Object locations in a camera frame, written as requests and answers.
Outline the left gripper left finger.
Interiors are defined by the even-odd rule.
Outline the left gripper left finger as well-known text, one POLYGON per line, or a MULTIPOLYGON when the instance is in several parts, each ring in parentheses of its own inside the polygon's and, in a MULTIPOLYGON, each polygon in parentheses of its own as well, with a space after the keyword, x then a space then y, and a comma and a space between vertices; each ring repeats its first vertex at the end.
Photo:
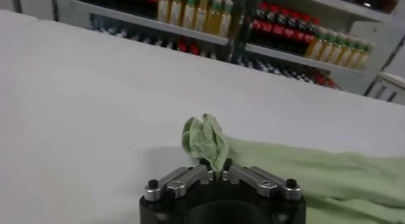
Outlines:
POLYGON ((214 171, 209 163, 202 159, 193 167, 181 166, 163 178, 151 179, 144 189, 147 202, 205 201, 213 190, 214 171))

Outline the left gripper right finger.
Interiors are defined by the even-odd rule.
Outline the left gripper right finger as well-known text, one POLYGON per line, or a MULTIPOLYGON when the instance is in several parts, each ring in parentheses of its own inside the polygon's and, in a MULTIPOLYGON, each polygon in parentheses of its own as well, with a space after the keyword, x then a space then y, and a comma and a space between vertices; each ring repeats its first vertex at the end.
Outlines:
POLYGON ((257 166, 243 167, 236 165, 230 158, 225 160, 221 177, 222 180, 235 183, 242 181, 263 197, 281 196, 288 201, 301 199, 301 187, 297 180, 292 178, 285 180, 257 166))

